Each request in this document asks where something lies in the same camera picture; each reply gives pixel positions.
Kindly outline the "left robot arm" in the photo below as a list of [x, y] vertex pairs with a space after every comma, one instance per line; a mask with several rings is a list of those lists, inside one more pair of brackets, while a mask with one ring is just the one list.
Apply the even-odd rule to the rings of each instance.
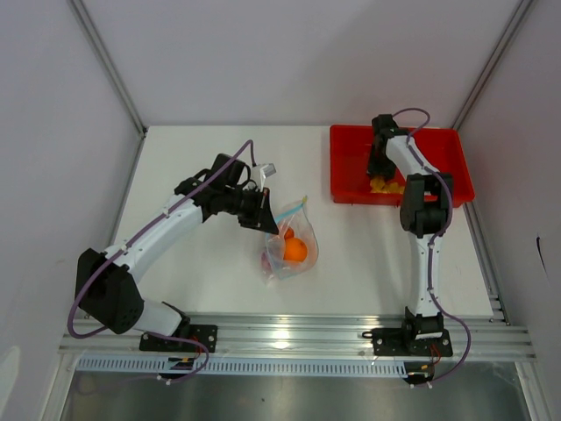
[[168, 303], [144, 299], [139, 281], [178, 239], [221, 212], [235, 216], [243, 228], [277, 234], [266, 187], [275, 172], [272, 163], [248, 165], [220, 153], [211, 168], [180, 182], [158, 215], [131, 239], [81, 254], [72, 309], [85, 311], [104, 330], [157, 333], [168, 349], [183, 349], [190, 340], [186, 316]]

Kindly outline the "purple onion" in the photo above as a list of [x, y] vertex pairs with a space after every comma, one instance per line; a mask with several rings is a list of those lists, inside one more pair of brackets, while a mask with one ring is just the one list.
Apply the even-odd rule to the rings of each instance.
[[260, 262], [263, 273], [267, 276], [272, 275], [273, 267], [266, 251], [261, 253]]

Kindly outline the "small orange pumpkin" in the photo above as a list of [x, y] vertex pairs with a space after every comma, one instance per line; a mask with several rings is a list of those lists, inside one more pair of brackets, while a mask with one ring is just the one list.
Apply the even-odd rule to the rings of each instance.
[[285, 234], [284, 234], [284, 239], [292, 239], [295, 236], [295, 231], [288, 227]]

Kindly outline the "clear zip top bag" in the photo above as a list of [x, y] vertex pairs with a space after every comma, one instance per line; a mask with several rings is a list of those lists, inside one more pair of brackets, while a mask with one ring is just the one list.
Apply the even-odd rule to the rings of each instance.
[[267, 280], [285, 280], [310, 271], [319, 255], [307, 212], [308, 198], [289, 203], [274, 216], [279, 233], [266, 234], [261, 267]]

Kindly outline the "orange fruit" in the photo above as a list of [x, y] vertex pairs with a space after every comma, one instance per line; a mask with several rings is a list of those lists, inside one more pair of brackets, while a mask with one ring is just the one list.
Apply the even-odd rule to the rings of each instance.
[[304, 241], [293, 237], [285, 239], [285, 250], [283, 260], [304, 262], [308, 257], [308, 247]]

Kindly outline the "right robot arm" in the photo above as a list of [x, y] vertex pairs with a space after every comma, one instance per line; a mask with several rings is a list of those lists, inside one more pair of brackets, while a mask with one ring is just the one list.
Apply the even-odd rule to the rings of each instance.
[[371, 185], [389, 189], [397, 172], [405, 179], [400, 205], [401, 228], [411, 245], [412, 302], [401, 328], [392, 336], [409, 353], [421, 353], [444, 335], [438, 302], [440, 251], [452, 218], [453, 179], [430, 163], [415, 143], [420, 130], [398, 126], [392, 114], [373, 118], [373, 145], [366, 173]]

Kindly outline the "yellow food pieces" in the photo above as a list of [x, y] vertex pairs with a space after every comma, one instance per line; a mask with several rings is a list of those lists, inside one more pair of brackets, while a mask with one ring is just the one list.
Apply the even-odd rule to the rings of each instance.
[[398, 182], [386, 181], [383, 176], [375, 176], [370, 180], [370, 189], [373, 194], [402, 195], [405, 187]]

